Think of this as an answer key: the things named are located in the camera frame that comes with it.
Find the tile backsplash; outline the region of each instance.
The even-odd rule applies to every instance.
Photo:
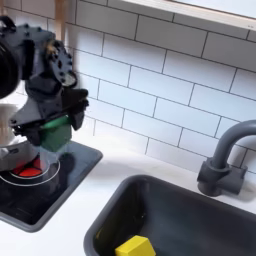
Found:
[[[119,0],[69,0],[65,44],[90,107],[77,134],[198,172],[222,134],[256,119],[256,33]],[[54,31],[54,0],[8,0],[17,24]],[[22,85],[8,101],[23,104]],[[256,180],[256,137],[229,163]]]

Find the green object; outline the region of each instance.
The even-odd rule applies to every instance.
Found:
[[[40,136],[43,148],[51,152],[57,152],[72,138],[68,116],[60,117],[43,125]]]

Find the stovetop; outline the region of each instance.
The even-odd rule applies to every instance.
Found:
[[[29,164],[0,173],[0,220],[27,232],[40,230],[102,158],[98,150],[70,142],[43,149]]]

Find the gray faucet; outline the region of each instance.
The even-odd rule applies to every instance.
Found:
[[[247,169],[232,170],[227,160],[235,143],[250,135],[256,135],[256,120],[234,125],[223,134],[213,157],[203,162],[199,172],[198,188],[203,194],[215,197],[222,190],[239,194]]]

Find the gray sink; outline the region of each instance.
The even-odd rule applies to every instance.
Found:
[[[86,256],[114,256],[134,235],[157,256],[256,255],[256,215],[149,176],[119,186],[85,236]]]

